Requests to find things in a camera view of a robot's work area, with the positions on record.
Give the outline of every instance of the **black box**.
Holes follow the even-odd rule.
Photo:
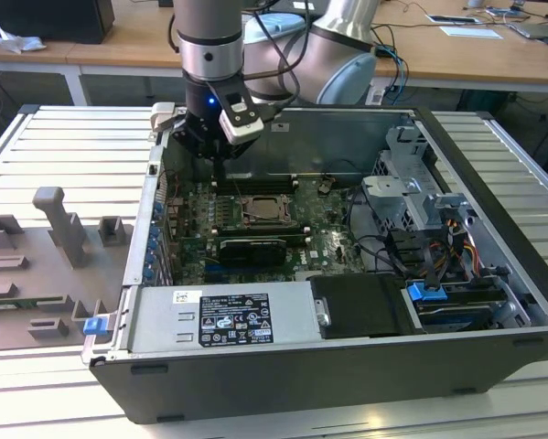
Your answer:
[[[0,26],[20,37],[100,44],[113,26],[111,0],[0,0]]]

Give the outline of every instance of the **barcode sticker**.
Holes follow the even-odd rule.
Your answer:
[[[172,296],[172,303],[174,304],[198,304],[200,303],[200,297],[202,296],[202,290],[178,290],[174,292]]]

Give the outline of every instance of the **warning symbol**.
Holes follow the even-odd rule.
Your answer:
[[[201,325],[203,329],[214,329],[215,319],[213,317],[202,317]]]

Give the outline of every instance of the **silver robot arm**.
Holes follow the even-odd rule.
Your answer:
[[[371,54],[371,22],[380,0],[331,0],[327,12],[311,27],[306,54],[293,70],[300,84],[299,97],[318,104],[354,104],[369,86],[376,59]],[[275,44],[290,64],[305,46],[306,25],[299,17],[262,16]],[[252,20],[245,32],[244,74],[277,70],[282,61],[273,43]],[[254,97],[277,101],[295,93],[295,81],[282,77],[250,80]]]
[[[370,32],[379,2],[331,0],[308,33],[306,55],[293,69],[300,84],[296,93],[289,73],[275,74],[285,64],[272,41],[259,35],[261,29],[255,32],[256,23],[248,25],[243,41],[242,10],[248,0],[175,0],[187,114],[174,136],[194,156],[212,160],[215,173],[222,174],[223,161],[246,151],[263,123],[279,112],[280,105],[258,105],[253,97],[275,102],[298,95],[314,103],[355,103],[375,70]],[[304,48],[304,20],[262,17],[276,46],[290,64],[295,62]],[[275,22],[286,17],[298,22],[289,27]],[[253,74],[264,71],[274,74],[256,80]]]

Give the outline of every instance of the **black plastic cover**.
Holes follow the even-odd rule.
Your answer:
[[[391,273],[316,276],[312,295],[326,302],[330,326],[324,339],[412,335],[414,326],[405,305],[403,280]]]

